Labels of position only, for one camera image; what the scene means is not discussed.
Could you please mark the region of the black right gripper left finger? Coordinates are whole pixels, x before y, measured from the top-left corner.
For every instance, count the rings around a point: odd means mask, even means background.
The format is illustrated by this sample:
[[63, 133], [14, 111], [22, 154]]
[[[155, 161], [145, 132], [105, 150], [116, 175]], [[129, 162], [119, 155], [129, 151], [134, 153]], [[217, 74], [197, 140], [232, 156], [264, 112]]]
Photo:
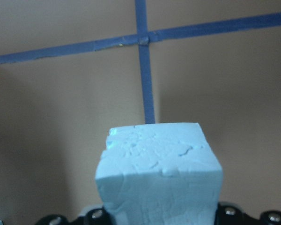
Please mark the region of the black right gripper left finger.
[[78, 216], [70, 221], [61, 214], [50, 214], [39, 219], [35, 225], [82, 225], [83, 221], [83, 216]]

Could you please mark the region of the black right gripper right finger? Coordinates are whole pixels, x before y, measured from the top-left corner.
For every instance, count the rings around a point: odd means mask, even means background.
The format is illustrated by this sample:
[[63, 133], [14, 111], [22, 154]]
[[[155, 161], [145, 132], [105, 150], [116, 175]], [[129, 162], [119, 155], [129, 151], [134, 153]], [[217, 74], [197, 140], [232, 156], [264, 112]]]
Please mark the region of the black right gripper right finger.
[[216, 225], [281, 225], [281, 211], [268, 210], [253, 218], [238, 205], [219, 202], [215, 215]]

